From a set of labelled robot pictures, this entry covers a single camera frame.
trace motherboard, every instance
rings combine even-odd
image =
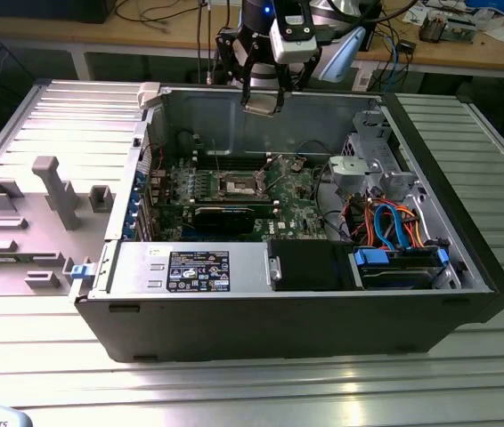
[[[153,240],[325,239],[316,172],[293,155],[180,158],[150,174]]]

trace warning label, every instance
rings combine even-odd
[[[167,291],[228,292],[231,273],[228,251],[171,252]]]

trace green circuit board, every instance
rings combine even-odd
[[[313,169],[302,167],[293,172],[291,166],[294,162],[294,157],[278,158],[264,171],[261,185],[265,191],[251,194],[246,186],[252,185],[255,171],[198,170],[180,161],[168,172],[167,187],[171,199],[154,206],[159,221],[156,239],[244,242],[273,238],[325,239],[313,201]],[[230,190],[233,193],[224,200],[224,205],[235,203],[235,207],[254,210],[254,230],[239,235],[203,235],[196,232],[191,226],[195,209],[204,205],[214,206],[220,197],[228,197],[225,193]]]

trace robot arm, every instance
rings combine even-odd
[[[341,7],[334,1],[242,1],[239,28],[221,29],[216,46],[226,74],[242,87],[246,111],[267,116],[280,112],[285,98],[303,90],[314,74],[334,83],[345,78],[365,36],[359,25],[380,0],[373,0],[363,14],[358,0],[341,2]],[[255,86],[277,88],[277,97],[253,95]]]

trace wooden workbench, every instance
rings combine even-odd
[[[144,7],[167,4],[167,0],[142,0]],[[394,10],[406,0],[386,0],[387,10]],[[195,2],[181,0],[179,4],[164,8],[163,16],[194,7]],[[129,2],[121,13],[137,18],[135,1]],[[236,27],[239,8],[232,7],[231,26]],[[441,42],[429,44],[419,41],[419,27],[392,20],[401,38],[417,44],[411,69],[424,72],[439,72],[464,75],[504,77],[504,43],[486,34],[478,33],[474,43],[462,44]],[[224,24],[225,8],[213,7],[212,37]],[[138,22],[129,22],[112,14],[105,24],[84,24],[56,20],[28,20],[0,18],[0,39],[4,43],[46,49],[67,50],[72,54],[80,78],[90,77],[85,59],[86,52],[115,52],[148,54],[158,56],[196,56],[197,12],[188,12],[168,21],[167,33],[148,28]],[[202,48],[206,49],[207,19],[203,11],[201,28]],[[389,59],[389,53],[375,37],[369,52],[359,52],[355,67],[366,72],[377,68],[381,61]]]

